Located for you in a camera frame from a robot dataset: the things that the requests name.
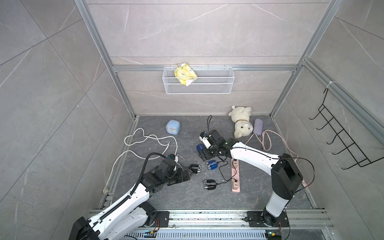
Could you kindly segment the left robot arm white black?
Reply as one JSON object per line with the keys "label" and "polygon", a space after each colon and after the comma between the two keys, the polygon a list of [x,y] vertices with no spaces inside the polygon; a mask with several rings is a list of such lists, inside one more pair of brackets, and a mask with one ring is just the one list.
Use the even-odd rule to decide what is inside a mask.
{"label": "left robot arm white black", "polygon": [[121,198],[97,215],[75,221],[69,236],[71,240],[119,240],[138,227],[159,224],[157,211],[148,203],[149,198],[164,185],[189,181],[193,174],[200,171],[200,166],[185,167],[173,154],[164,156],[156,153],[163,159],[162,162],[146,172],[147,163],[153,155],[147,155],[138,180]]}

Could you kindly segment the black shaver power plug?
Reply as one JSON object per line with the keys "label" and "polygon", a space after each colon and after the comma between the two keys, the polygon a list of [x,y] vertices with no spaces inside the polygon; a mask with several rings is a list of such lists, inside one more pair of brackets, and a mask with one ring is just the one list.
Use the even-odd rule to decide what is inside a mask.
{"label": "black shaver power plug", "polygon": [[206,190],[215,190],[217,187],[217,182],[215,180],[205,180],[204,189]]}

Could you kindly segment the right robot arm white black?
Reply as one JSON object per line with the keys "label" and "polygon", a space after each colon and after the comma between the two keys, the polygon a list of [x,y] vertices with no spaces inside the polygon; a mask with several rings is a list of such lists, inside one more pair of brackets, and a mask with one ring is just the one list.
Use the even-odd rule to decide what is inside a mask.
{"label": "right robot arm white black", "polygon": [[299,188],[304,179],[295,162],[296,158],[288,154],[273,155],[236,139],[225,140],[216,130],[202,132],[200,140],[205,146],[199,150],[203,161],[227,157],[248,163],[271,176],[273,193],[262,212],[262,221],[268,227],[276,226],[294,195],[304,189]]}

